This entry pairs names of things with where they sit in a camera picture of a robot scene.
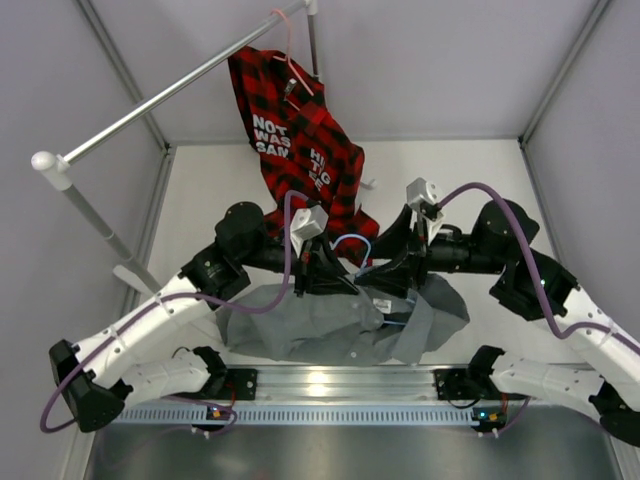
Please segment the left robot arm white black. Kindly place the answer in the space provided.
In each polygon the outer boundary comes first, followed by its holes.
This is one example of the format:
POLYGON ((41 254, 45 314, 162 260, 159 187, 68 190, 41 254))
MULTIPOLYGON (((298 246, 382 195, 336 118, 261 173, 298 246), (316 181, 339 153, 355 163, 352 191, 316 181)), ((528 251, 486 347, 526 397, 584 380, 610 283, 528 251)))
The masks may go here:
POLYGON ((280 241, 270 238, 262 209, 253 202, 229 207, 214 241, 198 252, 148 300, 120 320, 78 342, 60 340, 49 350, 56 389, 40 419, 64 400, 71 424, 92 433, 127 409, 174 395, 213 399, 226 386, 226 366, 210 347, 165 361, 143 356, 184 326, 220 307, 248 314, 276 309, 303 282, 312 295, 358 292, 324 233, 327 215, 318 205, 285 211, 280 241))

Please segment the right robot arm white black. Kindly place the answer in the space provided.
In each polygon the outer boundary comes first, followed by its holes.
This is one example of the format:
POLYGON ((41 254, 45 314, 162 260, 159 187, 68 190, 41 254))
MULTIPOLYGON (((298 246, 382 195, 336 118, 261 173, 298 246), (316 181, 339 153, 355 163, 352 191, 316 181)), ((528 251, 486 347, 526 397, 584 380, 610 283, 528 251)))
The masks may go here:
POLYGON ((531 248, 538 223, 515 202, 492 200, 470 232, 444 224, 428 236, 428 209, 403 208, 374 242, 376 263, 356 277, 357 285, 402 296, 425 285, 431 273, 494 275, 489 294, 500 306, 527 322, 546 321, 588 366, 552 366, 483 345, 465 369, 441 379, 440 398, 536 398, 578 412, 638 446, 639 343, 562 264, 531 248))

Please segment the blue wire hanger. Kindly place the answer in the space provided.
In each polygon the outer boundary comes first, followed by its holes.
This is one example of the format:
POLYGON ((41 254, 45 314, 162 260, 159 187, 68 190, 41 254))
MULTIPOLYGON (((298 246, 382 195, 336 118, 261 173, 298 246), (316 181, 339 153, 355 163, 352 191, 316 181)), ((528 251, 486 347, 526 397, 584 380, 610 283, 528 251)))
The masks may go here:
MULTIPOLYGON (((370 265, 371 242, 360 234, 344 234, 330 241, 329 245, 337 257, 347 258, 358 267, 356 276, 362 274, 370 265)), ((403 296, 394 296, 376 290, 373 287, 363 287, 363 291, 370 298, 373 306, 382 314, 382 328, 404 328, 414 313, 417 294, 408 291, 403 296)))

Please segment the grey button shirt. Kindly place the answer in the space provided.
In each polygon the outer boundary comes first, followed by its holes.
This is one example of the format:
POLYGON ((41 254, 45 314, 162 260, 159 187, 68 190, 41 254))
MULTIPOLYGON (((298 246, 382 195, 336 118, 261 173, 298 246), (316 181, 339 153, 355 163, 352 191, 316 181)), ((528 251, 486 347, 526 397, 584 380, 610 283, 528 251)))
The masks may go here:
POLYGON ((324 366, 375 366, 390 360, 413 365, 470 322, 462 296, 437 274, 401 296, 371 287, 356 295, 287 292, 273 310, 253 313, 278 289, 259 286, 241 297, 242 310, 217 311, 216 324, 229 351, 324 366))

